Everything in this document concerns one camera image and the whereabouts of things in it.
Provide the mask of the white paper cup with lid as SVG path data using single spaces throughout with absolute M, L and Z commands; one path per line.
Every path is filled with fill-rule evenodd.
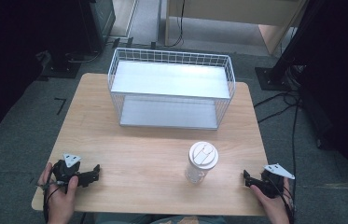
M 218 162 L 219 155 L 211 143 L 200 141 L 194 143 L 188 152 L 188 165 L 185 177 L 192 184 L 199 184 Z

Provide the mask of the person's right hand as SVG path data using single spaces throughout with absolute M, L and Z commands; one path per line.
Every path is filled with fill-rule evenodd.
M 255 185 L 252 185 L 250 189 L 254 192 L 258 198 L 259 203 L 263 207 L 266 216 L 271 224 L 290 224 L 289 216 L 286 212 L 286 205 L 292 208 L 290 204 L 291 195 L 289 191 L 289 181 L 284 178 L 284 193 L 283 197 L 269 198 L 262 193 L 262 191 Z

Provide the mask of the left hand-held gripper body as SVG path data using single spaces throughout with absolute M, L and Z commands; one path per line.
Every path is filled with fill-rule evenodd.
M 63 159 L 58 160 L 53 168 L 53 173 L 59 185 L 68 185 L 73 176 L 78 178 L 78 186 L 87 187 L 93 182 L 93 172 L 80 173 L 80 160 L 77 155 L 63 153 Z

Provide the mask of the light wooden desk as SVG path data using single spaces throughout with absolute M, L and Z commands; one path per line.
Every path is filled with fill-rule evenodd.
M 184 17 L 257 24 L 267 51 L 273 54 L 290 27 L 301 20 L 309 0 L 167 0 L 165 44 L 169 19 Z

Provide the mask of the black stand base plate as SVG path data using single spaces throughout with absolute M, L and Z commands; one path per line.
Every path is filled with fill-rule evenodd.
M 290 91 L 285 73 L 276 71 L 275 68 L 256 67 L 258 83 L 264 91 Z
M 71 63 L 65 56 L 55 57 L 48 51 L 45 53 L 46 63 L 44 64 L 41 77 L 75 78 L 80 68 L 80 63 Z

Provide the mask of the dark monitor cabinet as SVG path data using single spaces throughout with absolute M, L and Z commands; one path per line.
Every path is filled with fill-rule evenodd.
M 85 27 L 86 49 L 101 52 L 116 20 L 113 0 L 79 0 L 79 5 Z

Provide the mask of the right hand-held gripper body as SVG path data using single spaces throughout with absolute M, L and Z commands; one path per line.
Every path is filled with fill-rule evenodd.
M 257 181 L 257 186 L 269 198 L 274 198 L 284 192 L 285 177 L 292 180 L 295 179 L 295 176 L 279 163 L 265 165 L 260 177 L 261 179 Z

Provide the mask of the person's left hand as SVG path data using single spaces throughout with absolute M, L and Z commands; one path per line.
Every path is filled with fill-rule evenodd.
M 73 176 L 67 186 L 67 191 L 51 184 L 47 189 L 48 224 L 68 224 L 75 210 L 75 197 L 78 177 Z

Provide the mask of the dark curtain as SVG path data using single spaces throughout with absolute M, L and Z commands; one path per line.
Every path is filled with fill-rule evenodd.
M 36 58 L 47 51 L 67 63 L 63 18 L 76 0 L 0 0 L 0 122 L 42 73 Z
M 348 160 L 348 0 L 309 0 L 284 58 L 303 67 L 300 92 L 321 145 Z

